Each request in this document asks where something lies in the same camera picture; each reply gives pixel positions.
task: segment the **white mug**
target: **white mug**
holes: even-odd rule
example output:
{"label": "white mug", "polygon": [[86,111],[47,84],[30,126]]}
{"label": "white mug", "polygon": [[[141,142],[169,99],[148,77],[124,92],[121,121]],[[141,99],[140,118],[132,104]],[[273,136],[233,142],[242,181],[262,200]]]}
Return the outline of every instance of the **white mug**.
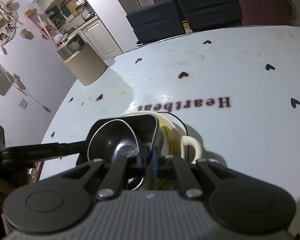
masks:
{"label": "white mug", "polygon": [[[172,143],[169,142],[167,139],[167,136],[168,136],[167,131],[164,127],[160,127],[160,129],[162,129],[162,132],[163,132],[161,155],[166,156],[166,155],[172,154],[172,151],[171,151]],[[202,147],[201,147],[200,142],[196,138],[184,135],[184,136],[180,136],[178,141],[180,141],[178,144],[180,145],[179,149],[180,149],[180,155],[181,155],[182,159],[186,160],[188,158],[188,156],[186,156],[186,154],[185,154],[186,146],[192,146],[194,148],[194,152],[195,152],[194,158],[193,158],[193,160],[189,160],[192,164],[194,164],[197,159],[202,158]]]}

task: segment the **mug handle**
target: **mug handle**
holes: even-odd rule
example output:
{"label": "mug handle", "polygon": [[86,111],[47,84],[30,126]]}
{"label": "mug handle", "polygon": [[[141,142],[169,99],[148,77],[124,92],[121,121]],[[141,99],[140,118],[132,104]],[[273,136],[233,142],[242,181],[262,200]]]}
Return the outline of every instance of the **mug handle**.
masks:
{"label": "mug handle", "polygon": [[[184,144],[184,146],[192,146],[194,148],[194,159],[193,161],[191,162],[191,164],[195,164],[195,161],[197,159],[200,159],[202,158],[202,148],[201,148],[201,144],[200,142],[194,138],[194,137],[191,137],[191,136],[182,136],[181,137],[182,139],[182,142]],[[185,159],[185,152],[184,151],[181,151],[181,158]]]}

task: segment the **kitchen counter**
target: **kitchen counter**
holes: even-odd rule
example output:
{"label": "kitchen counter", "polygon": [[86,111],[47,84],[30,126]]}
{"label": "kitchen counter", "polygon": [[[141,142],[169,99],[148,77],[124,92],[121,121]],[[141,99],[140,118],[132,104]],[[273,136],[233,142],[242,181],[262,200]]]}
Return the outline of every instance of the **kitchen counter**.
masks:
{"label": "kitchen counter", "polygon": [[[84,29],[86,26],[88,26],[90,23],[94,22],[95,20],[98,20],[99,17],[95,16],[92,19],[88,20],[86,23],[82,24],[81,26],[79,26],[79,28],[77,28],[73,33],[71,33],[68,36],[68,41],[70,39],[72,39],[79,31],[81,31],[82,29]],[[66,44],[66,42],[62,43],[61,46],[58,48],[58,50],[62,49],[64,47],[64,45]]]}

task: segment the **photo frame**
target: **photo frame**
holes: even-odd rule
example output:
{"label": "photo frame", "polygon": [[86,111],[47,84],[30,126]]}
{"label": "photo frame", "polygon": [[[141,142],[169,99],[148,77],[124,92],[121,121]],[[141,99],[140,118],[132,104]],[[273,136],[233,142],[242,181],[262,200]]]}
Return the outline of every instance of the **photo frame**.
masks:
{"label": "photo frame", "polygon": [[8,20],[14,20],[16,17],[13,15],[13,12],[6,12]]}
{"label": "photo frame", "polygon": [[4,14],[4,11],[3,11],[2,7],[1,7],[0,8],[0,15],[3,16],[3,14]]}
{"label": "photo frame", "polygon": [[5,25],[4,30],[6,31],[6,33],[9,33],[13,31],[15,28],[16,26],[13,23],[8,23],[7,25]]}
{"label": "photo frame", "polygon": [[8,34],[6,34],[4,32],[0,33],[0,41],[3,41],[4,43],[6,43],[8,41],[8,38],[9,38]]}

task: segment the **screw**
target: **screw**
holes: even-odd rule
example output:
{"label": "screw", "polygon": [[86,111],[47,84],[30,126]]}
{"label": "screw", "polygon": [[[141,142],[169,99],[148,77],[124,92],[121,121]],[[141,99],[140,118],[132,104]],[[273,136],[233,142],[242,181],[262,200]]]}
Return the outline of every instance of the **screw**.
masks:
{"label": "screw", "polygon": [[114,195],[114,191],[110,188],[103,188],[98,191],[99,197],[111,197]]}
{"label": "screw", "polygon": [[205,161],[206,161],[206,159],[204,159],[204,158],[201,158],[201,159],[197,159],[197,160],[196,160],[196,162],[199,162],[199,163],[200,163],[200,162],[205,162]]}
{"label": "screw", "polygon": [[199,197],[202,195],[202,191],[198,188],[190,188],[186,191],[188,197]]}
{"label": "screw", "polygon": [[220,162],[216,159],[209,159],[209,161],[212,162],[212,163],[219,163],[220,164]]}

